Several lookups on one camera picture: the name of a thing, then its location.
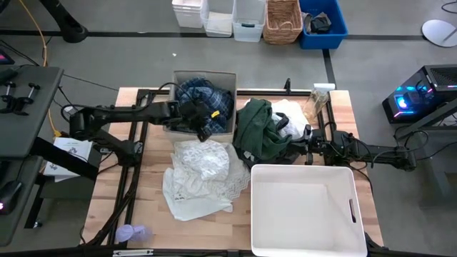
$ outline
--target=green cloth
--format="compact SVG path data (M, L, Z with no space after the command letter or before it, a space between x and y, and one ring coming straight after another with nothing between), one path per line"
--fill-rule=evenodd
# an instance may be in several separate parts
M271 103L251 99L238 111L238 127L233 146L252 153L261 160L276 158L284 153L291 136L282 137L271 118Z

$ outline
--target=white storage container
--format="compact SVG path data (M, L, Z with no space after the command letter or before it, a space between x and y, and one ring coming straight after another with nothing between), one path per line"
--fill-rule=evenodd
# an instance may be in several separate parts
M202 0L173 0L173 10L180 27L200 29Z
M203 0L201 21L207 36L230 37L232 20L233 0Z
M233 34L235 40L259 42L265 25L265 0L235 0Z
M352 171L346 167L255 165L251 247L257 256L366 257Z

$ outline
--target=blue plaid shirt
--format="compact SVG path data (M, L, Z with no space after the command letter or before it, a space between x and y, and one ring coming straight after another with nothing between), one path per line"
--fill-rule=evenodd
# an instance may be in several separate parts
M205 78L197 77L189 79L182 83L181 89L176 89L176 100L180 104L184 104L192 98L192 100L200 100L209 110L206 119L205 128L212 133L226 133L227 123L233 114L234 100L230 91L218 89ZM211 114L219 111L219 115L211 118ZM189 132L190 129L185 129L182 126L177 127L177 130Z

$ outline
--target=white lace fabric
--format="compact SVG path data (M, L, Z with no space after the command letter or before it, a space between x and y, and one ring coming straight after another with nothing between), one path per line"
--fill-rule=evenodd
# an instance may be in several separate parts
M178 220L231 211L230 203L240 196L251 179L230 143L178 142L171 159L174 170L166 171L164 195Z

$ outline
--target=wicker basket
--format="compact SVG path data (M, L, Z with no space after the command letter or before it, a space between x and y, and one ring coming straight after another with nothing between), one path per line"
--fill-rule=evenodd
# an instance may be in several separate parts
M290 44L303 31L298 0L267 0L263 39L269 44Z

